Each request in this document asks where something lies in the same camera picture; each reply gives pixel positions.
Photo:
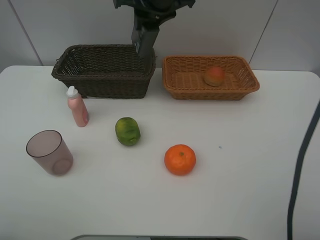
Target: pink plastic cup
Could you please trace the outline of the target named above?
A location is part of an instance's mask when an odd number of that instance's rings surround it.
[[[26,152],[47,173],[55,176],[66,174],[74,162],[61,134],[55,130],[34,135],[26,144]]]

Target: plastic bottle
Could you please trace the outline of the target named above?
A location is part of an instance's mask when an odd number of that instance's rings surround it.
[[[70,86],[66,92],[68,96],[68,107],[72,111],[73,118],[78,127],[84,127],[89,122],[89,114],[78,90],[74,86]]]

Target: dark brown wicker basket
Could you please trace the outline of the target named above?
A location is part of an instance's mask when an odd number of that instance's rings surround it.
[[[132,45],[74,45],[53,67],[52,76],[85,97],[142,99],[156,68],[155,52],[139,58]]]

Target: bottle cap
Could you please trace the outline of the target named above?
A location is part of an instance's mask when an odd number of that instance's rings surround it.
[[[78,90],[75,89],[75,86],[70,86],[70,87],[68,88],[68,91],[66,92],[66,95],[67,95],[69,98],[77,97],[77,96],[78,96]]]

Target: table surface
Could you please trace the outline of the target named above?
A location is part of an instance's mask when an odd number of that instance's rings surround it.
[[[85,99],[76,126],[52,67],[0,74],[0,238],[80,235],[286,239],[296,159],[320,98],[311,72],[254,71],[260,90],[241,101],[175,100],[156,69],[144,99]],[[121,145],[115,124],[136,119],[140,142]],[[48,175],[26,153],[34,134],[62,134],[71,171]],[[164,165],[176,144],[193,148],[191,174]],[[320,155],[320,150],[313,151]]]

